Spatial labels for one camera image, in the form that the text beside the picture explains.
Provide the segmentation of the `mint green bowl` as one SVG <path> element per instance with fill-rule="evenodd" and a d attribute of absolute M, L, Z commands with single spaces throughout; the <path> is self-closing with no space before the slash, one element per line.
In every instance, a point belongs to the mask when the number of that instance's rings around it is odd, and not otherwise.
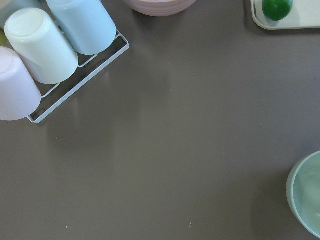
<path fill-rule="evenodd" d="M 286 181 L 288 205 L 300 224 L 320 237 L 320 153 L 312 153 L 291 169 Z"/>

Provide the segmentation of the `pink ribbed ice bowl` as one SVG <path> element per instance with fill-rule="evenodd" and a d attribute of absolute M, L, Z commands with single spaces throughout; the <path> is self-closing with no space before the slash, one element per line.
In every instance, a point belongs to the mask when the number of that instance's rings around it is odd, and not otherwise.
<path fill-rule="evenodd" d="M 123 2 L 138 13 L 152 17 L 167 17 L 186 10 L 196 0 L 124 0 Z"/>

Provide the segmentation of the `light blue upturned cup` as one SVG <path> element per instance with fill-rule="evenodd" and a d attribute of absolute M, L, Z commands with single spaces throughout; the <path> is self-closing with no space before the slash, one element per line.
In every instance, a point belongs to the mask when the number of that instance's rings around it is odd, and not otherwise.
<path fill-rule="evenodd" d="M 95 55 L 115 40 L 116 25 L 101 1 L 48 0 L 46 3 L 76 52 Z"/>

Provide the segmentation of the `pink upturned cup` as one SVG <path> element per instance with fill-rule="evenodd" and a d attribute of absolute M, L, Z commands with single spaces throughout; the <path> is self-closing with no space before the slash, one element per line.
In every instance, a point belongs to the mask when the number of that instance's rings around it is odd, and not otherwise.
<path fill-rule="evenodd" d="M 15 121 L 32 114 L 41 103 L 41 93 L 20 56 L 0 48 L 0 119 Z"/>

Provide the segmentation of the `pale green upturned cup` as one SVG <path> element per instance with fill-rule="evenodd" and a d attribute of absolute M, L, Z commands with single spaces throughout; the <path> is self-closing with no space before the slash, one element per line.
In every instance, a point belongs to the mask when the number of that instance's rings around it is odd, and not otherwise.
<path fill-rule="evenodd" d="M 69 79 L 79 58 L 52 18 L 39 8 L 24 8 L 6 21 L 4 33 L 34 80 L 53 85 Z"/>

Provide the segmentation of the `green lime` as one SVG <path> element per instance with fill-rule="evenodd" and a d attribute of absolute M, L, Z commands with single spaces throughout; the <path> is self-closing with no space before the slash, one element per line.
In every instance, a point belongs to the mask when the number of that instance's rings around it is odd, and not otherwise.
<path fill-rule="evenodd" d="M 293 0 L 263 0 L 262 12 L 268 19 L 280 21 L 289 15 L 293 2 Z"/>

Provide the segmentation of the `cream rabbit tray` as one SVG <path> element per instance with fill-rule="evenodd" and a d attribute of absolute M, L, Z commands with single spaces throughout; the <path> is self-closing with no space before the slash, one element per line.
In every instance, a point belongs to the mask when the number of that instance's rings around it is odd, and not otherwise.
<path fill-rule="evenodd" d="M 251 0 L 250 3 L 254 22 L 265 30 L 320 28 L 319 0 L 294 0 L 288 16 L 279 21 L 273 21 L 264 15 L 262 0 Z"/>

